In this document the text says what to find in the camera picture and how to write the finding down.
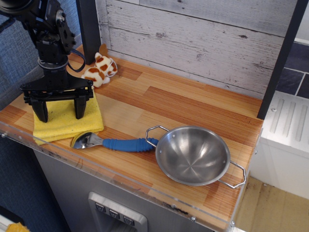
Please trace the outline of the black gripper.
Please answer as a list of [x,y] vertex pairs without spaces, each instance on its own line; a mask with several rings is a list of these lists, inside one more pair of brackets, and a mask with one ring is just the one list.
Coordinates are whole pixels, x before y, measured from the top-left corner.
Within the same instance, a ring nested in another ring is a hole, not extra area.
[[93,98],[92,81],[74,77],[67,72],[67,65],[40,64],[43,77],[22,84],[24,101],[32,104],[38,119],[48,121],[46,102],[74,100],[75,116],[84,116],[86,102]]

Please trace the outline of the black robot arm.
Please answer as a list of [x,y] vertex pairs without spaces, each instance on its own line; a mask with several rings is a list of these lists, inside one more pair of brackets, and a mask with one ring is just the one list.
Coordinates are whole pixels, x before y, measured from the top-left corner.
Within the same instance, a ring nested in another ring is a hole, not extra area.
[[83,54],[73,48],[75,35],[67,25],[60,3],[57,0],[2,0],[0,13],[8,17],[1,29],[20,21],[38,50],[43,77],[21,85],[25,103],[32,106],[40,121],[47,122],[47,102],[73,100],[76,118],[82,118],[87,101],[93,97],[93,82],[67,72],[68,55],[83,57]]

